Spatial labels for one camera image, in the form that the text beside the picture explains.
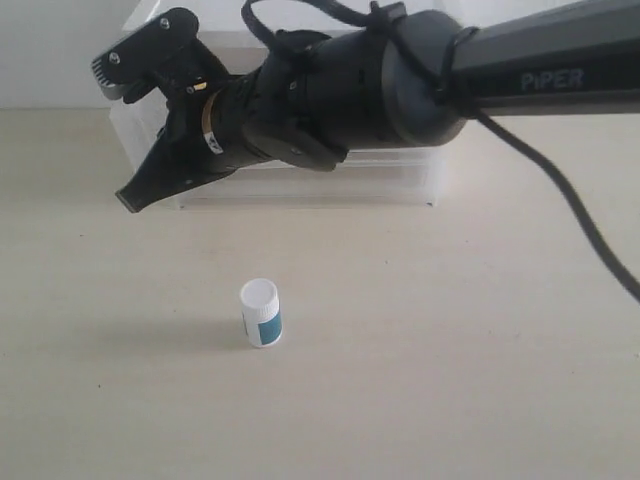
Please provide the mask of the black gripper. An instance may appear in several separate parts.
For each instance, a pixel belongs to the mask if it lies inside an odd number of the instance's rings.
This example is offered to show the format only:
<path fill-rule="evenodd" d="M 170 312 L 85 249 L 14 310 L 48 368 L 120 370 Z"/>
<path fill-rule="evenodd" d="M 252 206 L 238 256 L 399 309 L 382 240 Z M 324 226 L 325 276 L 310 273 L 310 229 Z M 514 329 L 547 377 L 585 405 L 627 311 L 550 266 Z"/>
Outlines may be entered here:
<path fill-rule="evenodd" d="M 203 133 L 212 94 L 232 76 L 221 64 L 169 64 L 147 74 L 166 101 L 167 117 L 142 166 L 115 196 L 130 212 L 226 177 Z"/>

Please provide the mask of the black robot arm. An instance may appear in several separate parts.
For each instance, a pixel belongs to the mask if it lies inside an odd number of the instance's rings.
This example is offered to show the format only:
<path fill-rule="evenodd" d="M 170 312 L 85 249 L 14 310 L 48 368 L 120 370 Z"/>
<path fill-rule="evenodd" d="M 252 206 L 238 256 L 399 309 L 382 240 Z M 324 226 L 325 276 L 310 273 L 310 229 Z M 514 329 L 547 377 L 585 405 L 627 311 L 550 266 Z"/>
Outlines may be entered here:
<path fill-rule="evenodd" d="M 579 1 L 485 28 L 402 3 L 317 8 L 350 32 L 273 31 L 246 2 L 243 20 L 267 55 L 241 75 L 203 44 L 185 7 L 106 53 L 108 81 L 125 103 L 156 90 L 168 110 L 116 193 L 127 210 L 273 161 L 330 172 L 354 150 L 440 146 L 484 116 L 639 109 L 635 1 Z"/>

